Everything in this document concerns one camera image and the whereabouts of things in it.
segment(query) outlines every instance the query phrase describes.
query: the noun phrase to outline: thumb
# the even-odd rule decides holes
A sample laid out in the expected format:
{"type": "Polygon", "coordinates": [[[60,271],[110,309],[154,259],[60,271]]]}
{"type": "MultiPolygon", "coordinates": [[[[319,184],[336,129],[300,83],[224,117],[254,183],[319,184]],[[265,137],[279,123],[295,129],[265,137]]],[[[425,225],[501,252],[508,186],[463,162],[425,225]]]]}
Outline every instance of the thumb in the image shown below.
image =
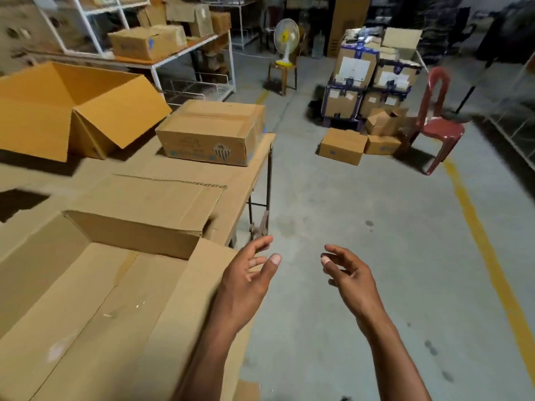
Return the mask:
{"type": "Polygon", "coordinates": [[[260,275],[258,276],[258,283],[266,290],[269,287],[271,279],[275,276],[281,260],[281,256],[275,253],[262,266],[262,270],[260,270],[260,275]]]}
{"type": "Polygon", "coordinates": [[[335,265],[327,256],[322,256],[321,261],[323,265],[323,271],[331,276],[335,283],[338,284],[342,278],[347,277],[347,274],[340,270],[338,266],[335,265]]]}

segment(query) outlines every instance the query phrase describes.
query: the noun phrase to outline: red plastic chair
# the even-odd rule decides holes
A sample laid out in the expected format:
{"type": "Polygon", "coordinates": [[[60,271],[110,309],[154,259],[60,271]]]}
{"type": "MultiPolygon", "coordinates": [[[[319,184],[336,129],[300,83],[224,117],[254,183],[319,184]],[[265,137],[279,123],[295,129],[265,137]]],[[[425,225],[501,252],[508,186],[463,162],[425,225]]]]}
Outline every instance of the red plastic chair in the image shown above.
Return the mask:
{"type": "Polygon", "coordinates": [[[425,89],[424,97],[420,104],[420,112],[418,113],[418,118],[416,120],[416,131],[410,138],[410,145],[412,145],[412,142],[414,142],[420,133],[442,142],[442,148],[440,148],[437,157],[435,157],[431,166],[427,169],[427,172],[425,173],[426,175],[433,173],[433,170],[437,168],[438,164],[448,157],[448,154],[465,133],[465,127],[462,124],[445,120],[440,116],[442,114],[442,106],[444,105],[444,99],[446,98],[448,88],[449,76],[445,69],[443,67],[432,68],[429,72],[427,88],[425,89]],[[442,85],[440,86],[440,93],[434,107],[433,117],[426,123],[425,121],[429,106],[431,105],[433,90],[440,80],[442,80],[442,85]]]}

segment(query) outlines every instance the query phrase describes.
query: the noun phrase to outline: fingernail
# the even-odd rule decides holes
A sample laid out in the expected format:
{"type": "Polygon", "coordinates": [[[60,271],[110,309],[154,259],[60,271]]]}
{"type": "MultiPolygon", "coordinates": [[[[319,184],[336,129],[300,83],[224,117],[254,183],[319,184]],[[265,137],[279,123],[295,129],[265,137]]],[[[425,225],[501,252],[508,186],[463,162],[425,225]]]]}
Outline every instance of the fingernail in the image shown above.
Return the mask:
{"type": "Polygon", "coordinates": [[[275,253],[274,255],[271,255],[269,257],[269,260],[271,260],[271,262],[273,262],[273,264],[275,266],[278,266],[280,264],[280,261],[282,260],[282,258],[280,257],[280,255],[275,253]]]}

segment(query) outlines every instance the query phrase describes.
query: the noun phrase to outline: left hand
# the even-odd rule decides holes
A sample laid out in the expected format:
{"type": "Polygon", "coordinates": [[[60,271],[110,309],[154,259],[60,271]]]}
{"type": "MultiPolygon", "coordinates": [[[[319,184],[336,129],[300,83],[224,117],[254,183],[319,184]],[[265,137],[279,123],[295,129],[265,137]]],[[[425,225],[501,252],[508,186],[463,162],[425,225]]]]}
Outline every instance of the left hand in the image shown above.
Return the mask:
{"type": "Polygon", "coordinates": [[[233,338],[255,316],[281,262],[281,256],[277,254],[269,259],[255,257],[255,254],[268,249],[272,241],[271,235],[251,241],[232,259],[223,273],[212,305],[210,326],[216,326],[217,330],[233,338]],[[264,266],[260,271],[249,271],[262,263],[264,266]]]}

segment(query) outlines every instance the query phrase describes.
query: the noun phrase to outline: yellow floor line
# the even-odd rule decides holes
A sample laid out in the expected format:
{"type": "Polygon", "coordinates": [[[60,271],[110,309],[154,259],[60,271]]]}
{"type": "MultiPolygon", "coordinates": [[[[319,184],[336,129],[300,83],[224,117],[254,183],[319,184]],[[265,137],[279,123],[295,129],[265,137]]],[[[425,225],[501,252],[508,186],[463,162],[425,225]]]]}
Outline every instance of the yellow floor line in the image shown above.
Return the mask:
{"type": "Polygon", "coordinates": [[[260,94],[260,97],[256,99],[255,104],[261,104],[264,102],[264,100],[268,97],[269,92],[267,90],[262,91],[262,94],[260,94]]]}
{"type": "Polygon", "coordinates": [[[530,327],[527,324],[526,318],[515,298],[512,288],[507,282],[504,270],[498,263],[496,252],[494,251],[491,242],[488,240],[485,229],[477,217],[476,209],[470,200],[463,181],[461,180],[461,175],[450,160],[446,159],[444,161],[444,166],[446,168],[446,173],[453,184],[455,195],[457,195],[459,203],[461,204],[473,240],[485,261],[485,266],[487,268],[488,276],[491,279],[492,286],[496,290],[500,302],[504,307],[509,325],[511,326],[512,333],[515,337],[516,345],[524,360],[527,373],[531,377],[531,383],[533,384],[533,387],[535,387],[535,341],[533,339],[533,334],[530,331],[530,327]]]}

